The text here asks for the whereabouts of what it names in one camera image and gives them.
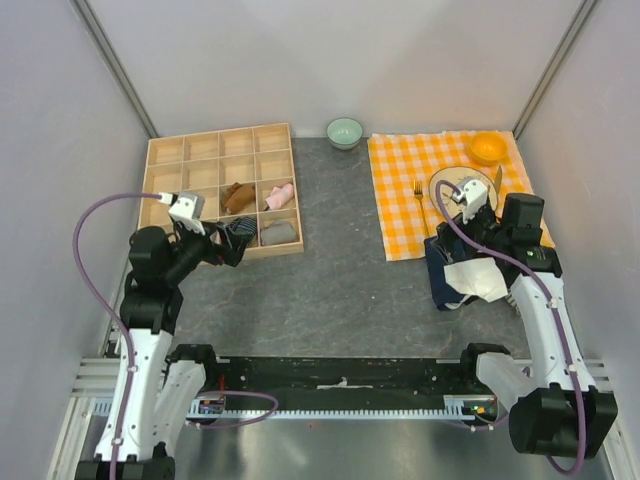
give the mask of knife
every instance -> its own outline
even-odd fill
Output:
[[[502,166],[498,165],[496,178],[493,180],[493,186],[496,189],[496,195],[500,195],[500,187],[502,186]]]

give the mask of navy blue cloth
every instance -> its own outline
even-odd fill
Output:
[[[245,249],[258,233],[258,222],[252,217],[238,217],[228,225],[216,222],[215,227],[220,234],[220,244],[217,244],[217,248],[221,263],[237,266],[244,256]]]
[[[450,263],[444,252],[433,245],[436,237],[427,238],[424,241],[424,253],[429,270],[429,281],[431,282],[431,298],[436,304],[436,308],[442,311],[452,310],[447,304],[457,304],[464,300],[465,295],[458,293],[447,284],[444,277],[444,267]]]

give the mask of orange gingham cloth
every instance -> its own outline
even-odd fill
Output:
[[[443,132],[419,135],[376,135],[369,138],[371,175],[382,228],[384,251],[388,261],[424,257],[424,229],[420,206],[413,196],[413,181],[422,180],[422,205],[427,217],[429,235],[444,217],[431,204],[429,181],[434,173],[446,167],[468,166],[487,175],[492,181],[498,166],[483,167],[466,153],[466,145],[476,132]],[[502,186],[498,216],[502,215],[505,197],[510,192],[533,193],[529,176],[522,163],[511,132],[499,132],[507,141],[509,158],[502,165]],[[542,242],[553,245],[546,225]]]

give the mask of gray table surface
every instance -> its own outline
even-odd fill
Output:
[[[504,301],[439,312],[424,259],[387,262],[366,142],[293,142],[305,251],[200,267],[183,283],[174,343],[220,355],[456,358],[469,342],[527,357]]]
[[[106,418],[94,417],[90,460]],[[546,458],[516,453],[504,424],[470,433],[438,421],[278,420],[198,431],[184,427],[176,480],[561,480]],[[558,459],[563,468],[573,459]],[[613,480],[604,450],[573,480]]]

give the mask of small green bowl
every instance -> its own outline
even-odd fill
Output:
[[[360,143],[362,125],[352,118],[338,118],[327,127],[327,136],[334,147],[350,150]]]

